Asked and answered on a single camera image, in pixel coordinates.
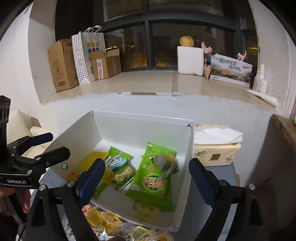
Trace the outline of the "person left hand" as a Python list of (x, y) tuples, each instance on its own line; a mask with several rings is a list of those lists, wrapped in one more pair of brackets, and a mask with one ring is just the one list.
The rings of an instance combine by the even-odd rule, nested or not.
[(24, 213), (29, 212), (31, 198), (30, 190), (17, 189), (17, 192), (18, 195), (16, 195), (16, 197), (12, 197), (15, 193), (15, 189), (1, 186), (1, 214), (11, 216), (11, 210), (6, 201), (10, 201), (11, 206), (14, 206), (14, 209), (22, 207)]

